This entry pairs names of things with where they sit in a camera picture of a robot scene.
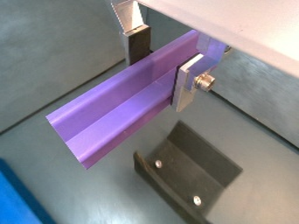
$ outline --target purple channel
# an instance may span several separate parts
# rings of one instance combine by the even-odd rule
[[[177,67],[198,52],[190,31],[47,115],[89,169],[170,105]]]

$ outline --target bolt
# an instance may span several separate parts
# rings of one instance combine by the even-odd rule
[[[211,91],[214,83],[215,78],[210,75],[210,73],[203,73],[194,79],[194,86],[206,92]]]
[[[198,207],[202,204],[202,198],[199,196],[194,196],[193,202],[194,202],[195,206]]]
[[[154,164],[155,164],[155,167],[158,169],[163,168],[163,162],[162,162],[162,160],[157,160]]]

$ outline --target black metal bracket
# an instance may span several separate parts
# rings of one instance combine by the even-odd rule
[[[242,168],[182,122],[153,154],[135,153],[135,170],[189,223],[205,216]]]

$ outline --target blue object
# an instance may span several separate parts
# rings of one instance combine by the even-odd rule
[[[3,159],[0,159],[0,223],[55,223]]]

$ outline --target white panel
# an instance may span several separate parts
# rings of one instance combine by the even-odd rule
[[[299,77],[298,0],[138,0]]]

